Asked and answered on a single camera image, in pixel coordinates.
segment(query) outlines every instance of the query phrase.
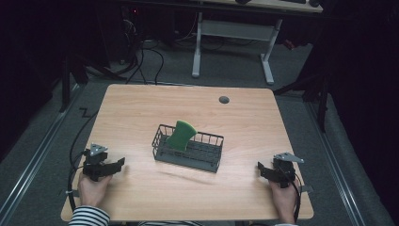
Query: person's right hand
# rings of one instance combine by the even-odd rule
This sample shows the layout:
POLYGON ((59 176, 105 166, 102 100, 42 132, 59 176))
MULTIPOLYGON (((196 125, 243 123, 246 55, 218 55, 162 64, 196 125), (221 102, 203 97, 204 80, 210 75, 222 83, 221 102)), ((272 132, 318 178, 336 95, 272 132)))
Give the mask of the person's right hand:
POLYGON ((98 207, 105 196, 106 187, 111 179, 112 175, 104 177, 99 182, 94 182, 81 172, 78 184, 81 205, 98 207))
POLYGON ((280 188, 279 183, 269 181, 273 192, 273 202, 279 212, 279 220, 283 223, 295 224, 294 211, 296 205, 296 191, 293 185, 280 188))

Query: green object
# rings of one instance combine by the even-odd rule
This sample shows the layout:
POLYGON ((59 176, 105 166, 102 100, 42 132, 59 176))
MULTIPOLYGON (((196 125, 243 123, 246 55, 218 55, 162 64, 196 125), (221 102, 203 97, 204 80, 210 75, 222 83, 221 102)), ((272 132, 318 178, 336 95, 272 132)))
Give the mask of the green object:
POLYGON ((188 141, 196 133, 197 130, 188 122, 177 121, 173 134, 167 138, 166 142, 171 148, 185 152, 188 141))

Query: person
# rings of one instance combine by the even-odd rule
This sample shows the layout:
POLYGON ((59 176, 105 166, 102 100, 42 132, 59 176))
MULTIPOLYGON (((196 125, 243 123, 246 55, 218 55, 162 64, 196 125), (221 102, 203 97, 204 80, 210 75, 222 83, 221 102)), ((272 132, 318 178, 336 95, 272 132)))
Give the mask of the person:
MULTIPOLYGON (((92 225, 107 226, 109 223, 108 214, 99 208, 102 202, 106 188, 112 179, 106 176, 99 182, 93 182, 82 172, 79 174, 78 191, 81 206, 73 211, 71 226, 92 225)), ((276 226, 295 226, 294 210, 296 204, 296 192, 292 185, 286 188, 280 188, 278 183, 269 181, 273 193, 273 202, 279 213, 281 224, 276 226)))

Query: striped sleeve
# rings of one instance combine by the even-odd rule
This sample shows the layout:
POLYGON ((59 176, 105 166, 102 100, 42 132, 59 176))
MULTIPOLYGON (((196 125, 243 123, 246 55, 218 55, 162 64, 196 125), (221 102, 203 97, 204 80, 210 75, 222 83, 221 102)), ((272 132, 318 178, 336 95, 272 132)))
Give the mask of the striped sleeve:
POLYGON ((83 205, 73 211, 70 226, 107 226, 108 214, 99 208, 83 205))

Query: wire basket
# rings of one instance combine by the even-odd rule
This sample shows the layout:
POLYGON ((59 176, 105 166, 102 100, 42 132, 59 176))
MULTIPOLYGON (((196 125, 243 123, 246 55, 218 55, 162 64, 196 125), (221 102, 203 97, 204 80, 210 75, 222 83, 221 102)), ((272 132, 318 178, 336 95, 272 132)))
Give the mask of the wire basket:
POLYGON ((180 166, 217 172, 222 155, 224 137, 197 132, 187 143, 186 151, 170 147, 166 140, 176 127, 160 124, 153 139, 153 157, 155 160, 180 166))

